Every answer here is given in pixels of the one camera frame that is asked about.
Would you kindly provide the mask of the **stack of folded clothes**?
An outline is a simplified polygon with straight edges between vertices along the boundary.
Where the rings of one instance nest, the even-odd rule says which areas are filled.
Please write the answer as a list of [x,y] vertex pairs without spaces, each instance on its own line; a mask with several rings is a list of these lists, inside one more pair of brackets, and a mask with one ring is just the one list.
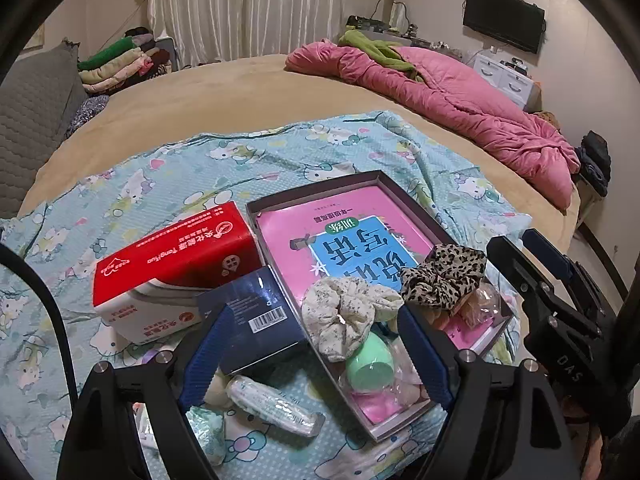
[[77,64],[89,96],[111,96],[140,82],[178,70],[174,40],[156,38],[146,27],[128,29],[122,38]]

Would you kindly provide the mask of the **brown sponge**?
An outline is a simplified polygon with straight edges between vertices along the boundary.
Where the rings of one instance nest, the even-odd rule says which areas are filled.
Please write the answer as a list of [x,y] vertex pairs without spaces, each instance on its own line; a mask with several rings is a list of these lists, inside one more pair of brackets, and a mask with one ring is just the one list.
[[477,328],[500,314],[500,304],[497,289],[489,282],[481,282],[462,302],[459,315],[469,328]]

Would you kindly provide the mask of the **dark navy cardboard box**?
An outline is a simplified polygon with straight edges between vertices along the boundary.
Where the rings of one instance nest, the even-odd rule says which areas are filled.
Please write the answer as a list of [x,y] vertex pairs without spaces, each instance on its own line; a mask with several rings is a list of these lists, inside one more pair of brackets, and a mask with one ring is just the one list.
[[270,266],[247,273],[198,297],[205,318],[217,304],[234,313],[234,331],[219,364],[226,375],[273,364],[308,346],[288,297]]

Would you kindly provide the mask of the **cream teddy bear pink dress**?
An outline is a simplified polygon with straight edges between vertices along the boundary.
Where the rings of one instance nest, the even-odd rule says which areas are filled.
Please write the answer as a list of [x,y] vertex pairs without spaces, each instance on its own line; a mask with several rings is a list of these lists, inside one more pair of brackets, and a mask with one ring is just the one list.
[[392,390],[398,403],[404,408],[408,408],[413,404],[430,400],[416,367],[400,338],[396,338],[390,343],[390,354],[394,360],[395,370],[395,382]]

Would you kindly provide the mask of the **green white tissue packet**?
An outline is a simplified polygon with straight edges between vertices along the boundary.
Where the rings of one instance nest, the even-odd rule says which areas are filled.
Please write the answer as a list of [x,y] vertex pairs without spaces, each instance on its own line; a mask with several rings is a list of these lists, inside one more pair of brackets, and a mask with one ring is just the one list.
[[322,413],[306,410],[279,390],[245,376],[233,377],[226,393],[244,412],[299,437],[317,437],[326,421]]

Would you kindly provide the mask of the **light blue cartoon print sheet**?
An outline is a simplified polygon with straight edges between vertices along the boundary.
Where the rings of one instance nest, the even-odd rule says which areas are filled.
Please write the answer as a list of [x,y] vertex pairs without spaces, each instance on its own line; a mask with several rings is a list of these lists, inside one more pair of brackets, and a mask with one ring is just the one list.
[[[98,261],[191,214],[249,202],[346,174],[381,170],[458,243],[484,248],[519,238],[529,216],[462,156],[391,112],[337,116],[250,133],[202,133],[129,157],[86,177],[23,218],[2,222],[2,243],[46,282],[64,318],[78,379],[93,364],[132,365],[156,350],[119,337],[93,311]],[[433,408],[405,430],[371,442],[311,351],[266,381],[326,415],[306,440],[229,410],[224,479],[385,479],[427,453],[444,422]],[[70,402],[47,312],[25,283],[1,275],[1,428],[37,479],[58,468]]]

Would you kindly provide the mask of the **green beauty sponge egg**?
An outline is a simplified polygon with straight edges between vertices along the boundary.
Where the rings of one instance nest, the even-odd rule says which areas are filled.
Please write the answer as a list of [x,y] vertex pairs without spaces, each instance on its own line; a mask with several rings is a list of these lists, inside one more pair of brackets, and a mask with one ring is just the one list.
[[395,363],[385,341],[370,332],[358,350],[346,361],[346,378],[356,392],[369,393],[390,386]]

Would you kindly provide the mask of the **green blanket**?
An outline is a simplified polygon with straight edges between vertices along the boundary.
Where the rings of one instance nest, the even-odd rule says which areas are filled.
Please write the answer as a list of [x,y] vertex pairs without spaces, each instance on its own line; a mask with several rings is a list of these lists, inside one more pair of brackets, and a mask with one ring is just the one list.
[[424,81],[418,70],[411,63],[405,61],[395,50],[396,44],[393,42],[370,39],[358,29],[349,29],[338,40],[338,45],[356,48],[381,66],[398,70],[409,79],[419,82]]

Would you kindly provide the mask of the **white drawer cabinet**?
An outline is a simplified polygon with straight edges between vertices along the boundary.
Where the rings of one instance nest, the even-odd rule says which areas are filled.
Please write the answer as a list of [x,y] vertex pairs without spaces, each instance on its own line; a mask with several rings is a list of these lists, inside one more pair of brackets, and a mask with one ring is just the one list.
[[533,79],[484,54],[478,54],[474,58],[473,70],[521,110],[534,112],[537,109],[540,88]]

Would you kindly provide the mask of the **white curtain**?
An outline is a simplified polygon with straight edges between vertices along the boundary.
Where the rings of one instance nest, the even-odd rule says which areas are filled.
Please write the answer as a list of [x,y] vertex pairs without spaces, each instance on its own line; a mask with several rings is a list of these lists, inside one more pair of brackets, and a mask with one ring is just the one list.
[[153,32],[174,40],[178,60],[198,66],[287,54],[343,27],[346,0],[148,0]]

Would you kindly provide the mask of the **white floral scrunchie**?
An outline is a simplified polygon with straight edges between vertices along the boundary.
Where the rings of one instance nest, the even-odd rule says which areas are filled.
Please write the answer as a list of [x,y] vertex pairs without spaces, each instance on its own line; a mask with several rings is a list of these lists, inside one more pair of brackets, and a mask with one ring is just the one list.
[[375,322],[397,318],[405,301],[392,288],[363,278],[322,278],[300,304],[305,330],[329,362],[345,362],[369,336]]

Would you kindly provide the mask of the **tan round bed mattress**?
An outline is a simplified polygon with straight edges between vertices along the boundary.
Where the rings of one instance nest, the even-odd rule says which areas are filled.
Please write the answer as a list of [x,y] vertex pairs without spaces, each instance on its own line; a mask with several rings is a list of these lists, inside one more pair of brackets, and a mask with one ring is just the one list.
[[561,252],[570,248],[579,196],[559,211],[525,180],[471,141],[385,96],[343,81],[288,72],[282,54],[180,70],[116,93],[38,170],[20,214],[53,200],[77,181],[126,158],[202,132],[241,133],[292,122],[390,110],[463,156]]

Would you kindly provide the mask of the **grey quilted headboard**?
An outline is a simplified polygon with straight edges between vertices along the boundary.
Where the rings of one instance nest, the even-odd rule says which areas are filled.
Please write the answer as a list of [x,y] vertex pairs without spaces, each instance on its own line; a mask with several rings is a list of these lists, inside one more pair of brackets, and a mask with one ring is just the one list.
[[38,170],[66,138],[87,99],[78,75],[78,45],[16,61],[1,84],[1,217],[17,215]]

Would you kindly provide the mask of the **cream bear purple dress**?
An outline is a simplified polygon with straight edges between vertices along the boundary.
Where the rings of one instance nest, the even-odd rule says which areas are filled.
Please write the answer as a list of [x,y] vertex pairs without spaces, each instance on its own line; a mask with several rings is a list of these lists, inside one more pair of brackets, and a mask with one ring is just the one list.
[[216,370],[212,381],[210,382],[203,402],[209,408],[214,410],[226,410],[232,405],[232,401],[228,397],[227,386],[230,382],[230,377],[225,375],[220,368]]

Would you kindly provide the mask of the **leopard print scrunchie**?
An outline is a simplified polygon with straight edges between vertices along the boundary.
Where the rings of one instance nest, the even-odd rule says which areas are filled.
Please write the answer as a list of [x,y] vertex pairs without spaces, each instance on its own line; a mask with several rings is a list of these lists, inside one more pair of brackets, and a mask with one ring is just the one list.
[[452,311],[478,289],[486,264],[481,250],[438,244],[418,266],[400,270],[400,294],[412,306]]

